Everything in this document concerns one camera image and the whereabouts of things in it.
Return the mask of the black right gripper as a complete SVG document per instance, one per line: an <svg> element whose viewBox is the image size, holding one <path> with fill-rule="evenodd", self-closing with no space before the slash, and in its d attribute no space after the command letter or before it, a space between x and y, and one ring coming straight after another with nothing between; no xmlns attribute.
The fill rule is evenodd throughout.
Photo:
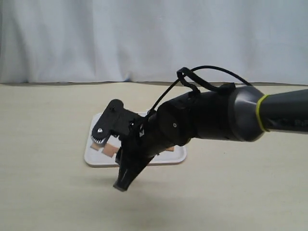
<svg viewBox="0 0 308 231"><path fill-rule="evenodd" d="M153 115L132 130L116 154L118 176L113 187L125 192L153 160L178 145L178 122L171 115Z"/></svg>

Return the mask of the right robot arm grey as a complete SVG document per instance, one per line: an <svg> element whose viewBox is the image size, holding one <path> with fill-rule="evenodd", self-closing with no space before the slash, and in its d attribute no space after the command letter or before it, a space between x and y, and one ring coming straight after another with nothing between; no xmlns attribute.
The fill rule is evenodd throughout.
<svg viewBox="0 0 308 231"><path fill-rule="evenodd" d="M161 104L122 141L114 187L126 191L157 154L193 138L253 142L271 131L307 133L307 90L265 95L244 86L185 93Z"/></svg>

